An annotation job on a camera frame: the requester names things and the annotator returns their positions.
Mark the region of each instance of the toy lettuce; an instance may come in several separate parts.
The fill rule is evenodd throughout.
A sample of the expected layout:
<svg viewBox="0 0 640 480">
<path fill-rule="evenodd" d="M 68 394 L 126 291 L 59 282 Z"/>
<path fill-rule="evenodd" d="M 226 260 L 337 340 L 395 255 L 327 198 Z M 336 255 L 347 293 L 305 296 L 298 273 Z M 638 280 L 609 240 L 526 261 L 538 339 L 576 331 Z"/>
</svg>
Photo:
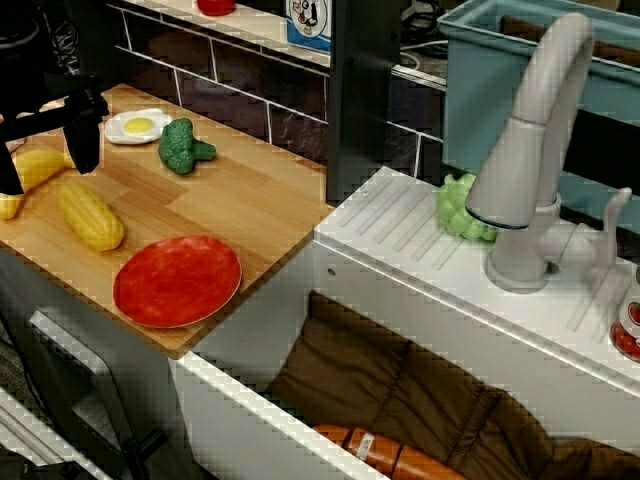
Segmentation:
<svg viewBox="0 0 640 480">
<path fill-rule="evenodd" d="M 438 220 L 451 235 L 462 235 L 469 239 L 482 238 L 493 242 L 498 230 L 471 217 L 464 208 L 464 202 L 475 179 L 476 176 L 470 173 L 465 173 L 458 180 L 454 180 L 451 174 L 445 177 L 436 200 Z"/>
</svg>

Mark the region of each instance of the black pole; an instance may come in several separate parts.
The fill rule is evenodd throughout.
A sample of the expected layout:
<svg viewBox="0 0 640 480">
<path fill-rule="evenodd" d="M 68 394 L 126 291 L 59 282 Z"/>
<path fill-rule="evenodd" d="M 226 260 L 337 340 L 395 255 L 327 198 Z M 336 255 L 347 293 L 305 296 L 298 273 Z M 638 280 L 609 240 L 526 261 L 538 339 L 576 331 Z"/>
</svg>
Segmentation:
<svg viewBox="0 0 640 480">
<path fill-rule="evenodd" d="M 327 203 L 338 206 L 384 162 L 401 2 L 333 0 Z"/>
</svg>

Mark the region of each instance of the sink faucet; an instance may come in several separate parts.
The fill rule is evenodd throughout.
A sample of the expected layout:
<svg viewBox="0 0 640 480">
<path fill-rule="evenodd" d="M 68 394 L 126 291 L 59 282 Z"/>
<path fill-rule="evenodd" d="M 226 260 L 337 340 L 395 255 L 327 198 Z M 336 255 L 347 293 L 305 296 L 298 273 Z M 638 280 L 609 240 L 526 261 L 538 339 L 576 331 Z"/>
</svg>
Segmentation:
<svg viewBox="0 0 640 480">
<path fill-rule="evenodd" d="M 609 200 L 603 231 L 559 218 L 558 184 L 593 46 L 588 17 L 570 13 L 553 23 L 533 54 L 511 116 L 467 197 L 472 217 L 501 229 L 485 270 L 504 290 L 542 289 L 548 263 L 583 273 L 600 295 L 611 275 L 624 276 L 615 270 L 616 226 L 630 189 L 619 190 Z"/>
</svg>

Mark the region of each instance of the wooden countertop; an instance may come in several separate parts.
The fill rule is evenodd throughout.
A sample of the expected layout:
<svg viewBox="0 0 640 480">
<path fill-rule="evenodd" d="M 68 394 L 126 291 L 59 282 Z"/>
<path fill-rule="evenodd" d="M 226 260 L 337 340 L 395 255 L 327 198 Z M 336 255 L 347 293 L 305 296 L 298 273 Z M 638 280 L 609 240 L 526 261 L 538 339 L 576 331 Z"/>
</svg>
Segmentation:
<svg viewBox="0 0 640 480">
<path fill-rule="evenodd" d="M 181 177 L 160 162 L 158 142 L 103 140 L 94 172 L 64 171 L 28 192 L 16 217 L 0 220 L 1 246 L 170 358 L 180 358 L 310 240 L 331 211 L 324 202 L 325 168 L 126 85 L 104 97 L 113 115 L 158 107 L 173 118 L 190 118 L 196 138 L 216 146 L 216 158 Z M 33 136 L 16 153 L 42 146 L 64 149 L 62 131 Z M 94 251 L 65 222 L 57 187 L 72 179 L 92 187 L 122 220 L 126 236 L 118 249 Z M 243 269 L 238 293 L 222 311 L 187 327 L 131 322 L 113 302 L 115 275 L 144 246 L 184 235 L 209 235 L 234 250 Z"/>
</svg>

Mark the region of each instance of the brown cushion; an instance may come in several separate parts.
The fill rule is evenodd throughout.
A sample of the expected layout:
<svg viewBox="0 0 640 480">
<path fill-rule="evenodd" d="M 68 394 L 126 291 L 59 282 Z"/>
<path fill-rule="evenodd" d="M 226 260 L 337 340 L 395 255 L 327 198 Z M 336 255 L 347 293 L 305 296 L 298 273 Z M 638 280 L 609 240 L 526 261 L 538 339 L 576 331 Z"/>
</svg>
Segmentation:
<svg viewBox="0 0 640 480">
<path fill-rule="evenodd" d="M 475 408 L 482 384 L 418 345 L 371 429 L 445 463 Z"/>
<path fill-rule="evenodd" d="M 371 431 L 469 480 L 640 479 L 640 458 L 596 442 L 554 453 L 508 393 L 321 295 L 309 302 L 302 333 L 269 388 L 309 423 Z M 611 471 L 618 476 L 607 477 Z"/>
<path fill-rule="evenodd" d="M 576 440 L 556 447 L 552 461 L 540 475 L 540 480 L 639 478 L 639 457 L 592 440 Z"/>
<path fill-rule="evenodd" d="M 311 424 L 368 429 L 396 383 L 409 341 L 325 297 L 313 295 L 311 306 L 269 391 Z"/>
</svg>

